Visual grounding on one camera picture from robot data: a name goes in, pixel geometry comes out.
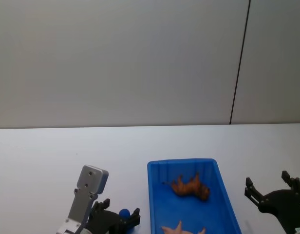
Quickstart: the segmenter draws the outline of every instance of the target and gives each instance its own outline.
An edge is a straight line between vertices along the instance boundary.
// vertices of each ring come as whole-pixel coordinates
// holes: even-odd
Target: blue ball
[[[131,216],[130,211],[128,209],[122,209],[119,212],[119,216],[121,218],[129,218]]]

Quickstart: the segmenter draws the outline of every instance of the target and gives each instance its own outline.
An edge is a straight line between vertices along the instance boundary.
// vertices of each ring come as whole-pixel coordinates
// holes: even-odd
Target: black robotic claw
[[[92,234],[125,234],[127,230],[139,225],[139,208],[128,218],[120,217],[117,213],[106,211],[110,205],[110,199],[104,202],[96,202],[93,205],[86,229]]]
[[[248,177],[245,196],[258,206],[260,212],[274,215],[287,234],[294,234],[295,228],[300,228],[300,179],[291,178],[287,171],[282,172],[282,179],[291,189],[277,190],[263,196]]]

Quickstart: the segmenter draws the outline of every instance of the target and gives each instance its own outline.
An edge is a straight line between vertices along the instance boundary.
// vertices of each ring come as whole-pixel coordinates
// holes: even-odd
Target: silver metal bracket
[[[85,165],[74,189],[75,198],[68,218],[56,234],[79,234],[86,225],[93,202],[105,188],[109,173],[97,167]]]

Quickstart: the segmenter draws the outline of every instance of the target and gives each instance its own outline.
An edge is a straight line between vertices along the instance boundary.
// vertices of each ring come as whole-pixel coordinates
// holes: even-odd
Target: white table
[[[284,233],[244,196],[250,176],[265,194],[300,177],[300,124],[0,130],[0,233],[55,234],[68,214],[84,164],[109,171],[110,210],[140,208],[138,234],[150,233],[147,163],[217,160],[243,234]]]

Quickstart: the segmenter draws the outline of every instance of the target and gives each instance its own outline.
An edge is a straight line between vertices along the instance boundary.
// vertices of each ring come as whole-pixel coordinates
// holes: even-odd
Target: blue tray
[[[188,196],[178,197],[164,182],[177,181],[183,175],[188,182],[199,172],[202,183],[210,188],[207,201]],[[162,226],[197,234],[241,234],[233,213],[217,162],[213,159],[175,159],[148,163],[151,234],[163,234]]]

